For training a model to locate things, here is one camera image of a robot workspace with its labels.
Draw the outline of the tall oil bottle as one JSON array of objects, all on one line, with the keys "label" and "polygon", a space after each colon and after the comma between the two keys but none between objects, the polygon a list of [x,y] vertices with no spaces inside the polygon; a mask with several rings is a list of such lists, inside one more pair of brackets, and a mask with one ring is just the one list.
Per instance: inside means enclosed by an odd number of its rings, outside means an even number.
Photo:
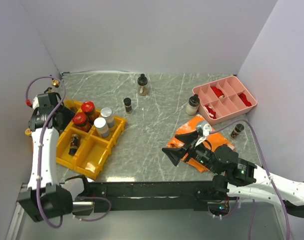
[{"label": "tall oil bottle", "polygon": [[[58,87],[58,88],[55,88],[55,87],[48,87],[44,93],[51,93],[51,92],[54,92],[54,93],[57,93],[60,95],[60,97],[63,97],[63,89]],[[74,113],[77,112],[78,108],[76,107],[75,103],[74,103],[74,100],[72,99],[72,97],[70,96],[70,94],[67,92],[65,94],[65,98],[64,98],[64,101],[63,101],[63,104],[65,107],[67,107],[68,109],[72,110]]]},{"label": "tall oil bottle", "polygon": [[67,96],[67,91],[64,82],[55,78],[51,79],[51,86],[49,92],[56,93],[59,100],[64,100]]}]

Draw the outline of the red-lid sauce jar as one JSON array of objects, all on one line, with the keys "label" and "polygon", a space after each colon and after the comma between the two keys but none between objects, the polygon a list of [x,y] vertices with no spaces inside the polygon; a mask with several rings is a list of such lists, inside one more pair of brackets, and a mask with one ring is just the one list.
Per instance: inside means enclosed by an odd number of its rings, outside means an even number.
[{"label": "red-lid sauce jar", "polygon": [[94,121],[99,117],[99,114],[96,112],[95,105],[91,101],[83,102],[81,110],[87,115],[91,123],[94,123]]},{"label": "red-lid sauce jar", "polygon": [[87,115],[83,112],[76,113],[75,116],[72,118],[72,122],[78,129],[84,132],[89,132],[91,129],[91,125],[88,121]]}]

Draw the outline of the red-lid sauce jar back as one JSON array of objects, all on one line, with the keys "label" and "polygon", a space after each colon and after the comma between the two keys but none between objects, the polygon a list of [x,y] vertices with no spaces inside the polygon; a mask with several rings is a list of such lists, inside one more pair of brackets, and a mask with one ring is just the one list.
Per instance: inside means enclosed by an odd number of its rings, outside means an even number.
[{"label": "red-lid sauce jar back", "polygon": [[95,105],[91,101],[83,102],[81,110],[87,115],[91,123],[94,123],[94,121],[99,117],[99,114],[96,112]]}]

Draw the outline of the black-cap spice shaker front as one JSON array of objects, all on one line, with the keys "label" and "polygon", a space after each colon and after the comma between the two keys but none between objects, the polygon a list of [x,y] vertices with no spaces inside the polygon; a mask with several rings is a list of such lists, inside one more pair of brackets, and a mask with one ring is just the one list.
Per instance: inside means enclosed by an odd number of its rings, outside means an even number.
[{"label": "black-cap spice shaker front", "polygon": [[79,135],[78,134],[72,134],[71,135],[71,141],[70,141],[70,148],[68,154],[70,156],[74,156],[79,148]]}]

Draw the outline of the white-lid jar edge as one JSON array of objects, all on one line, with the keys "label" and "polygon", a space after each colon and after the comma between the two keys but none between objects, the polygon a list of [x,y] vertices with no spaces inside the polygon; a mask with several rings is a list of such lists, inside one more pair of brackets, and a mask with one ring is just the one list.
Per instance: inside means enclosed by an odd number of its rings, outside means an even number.
[{"label": "white-lid jar edge", "polygon": [[107,122],[104,118],[98,117],[94,120],[94,126],[98,134],[103,138],[107,139],[110,137],[110,130]]}]

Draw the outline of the blue-label clear jar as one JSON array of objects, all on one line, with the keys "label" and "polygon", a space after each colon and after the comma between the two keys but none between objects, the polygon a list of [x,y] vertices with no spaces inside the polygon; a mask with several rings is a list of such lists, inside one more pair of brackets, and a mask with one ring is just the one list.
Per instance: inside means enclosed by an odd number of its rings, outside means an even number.
[{"label": "blue-label clear jar", "polygon": [[114,118],[114,114],[111,108],[109,107],[104,107],[101,111],[100,111],[100,115],[102,118],[104,118],[107,122],[107,125],[110,129],[110,131],[115,131],[116,129],[116,123],[115,123],[115,118]]}]

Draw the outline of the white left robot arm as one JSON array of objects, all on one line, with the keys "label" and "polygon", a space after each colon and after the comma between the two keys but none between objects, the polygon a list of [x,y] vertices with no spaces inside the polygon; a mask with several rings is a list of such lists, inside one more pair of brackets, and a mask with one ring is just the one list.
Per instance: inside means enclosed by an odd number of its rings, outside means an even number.
[{"label": "white left robot arm", "polygon": [[92,189],[84,176],[72,177],[64,184],[56,176],[59,134],[75,113],[64,106],[56,92],[38,94],[30,106],[32,169],[26,190],[19,193],[17,201],[34,222],[40,222],[72,213],[74,200],[88,200]]}]

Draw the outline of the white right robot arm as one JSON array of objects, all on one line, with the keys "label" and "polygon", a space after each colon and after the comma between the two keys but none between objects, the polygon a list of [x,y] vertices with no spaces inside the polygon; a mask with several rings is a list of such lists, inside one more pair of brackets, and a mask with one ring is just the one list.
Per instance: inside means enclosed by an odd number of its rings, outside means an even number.
[{"label": "white right robot arm", "polygon": [[201,191],[206,200],[243,198],[284,206],[288,214],[304,218],[304,182],[288,180],[267,171],[223,144],[212,149],[211,143],[197,131],[178,134],[181,147],[164,147],[162,152],[174,166],[179,162],[196,163],[214,173],[211,186]]}]

